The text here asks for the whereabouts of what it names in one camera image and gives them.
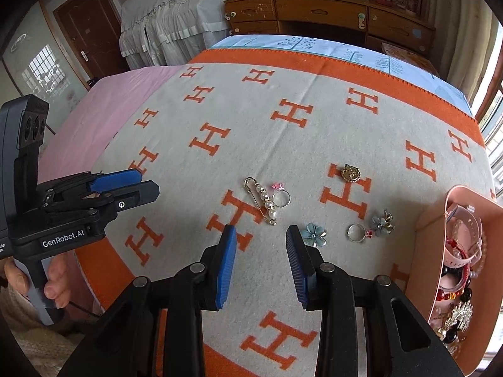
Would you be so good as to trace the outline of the person's left hand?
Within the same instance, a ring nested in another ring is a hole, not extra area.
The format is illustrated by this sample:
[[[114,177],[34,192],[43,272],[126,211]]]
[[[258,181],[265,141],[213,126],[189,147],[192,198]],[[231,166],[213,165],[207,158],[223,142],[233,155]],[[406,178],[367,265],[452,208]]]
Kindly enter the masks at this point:
[[[48,270],[43,266],[28,276],[14,259],[3,260],[3,273],[8,284],[19,294],[28,297],[31,287],[43,288],[43,295],[53,300],[58,309],[66,308],[71,300],[71,280],[68,253],[58,254],[49,262]]]

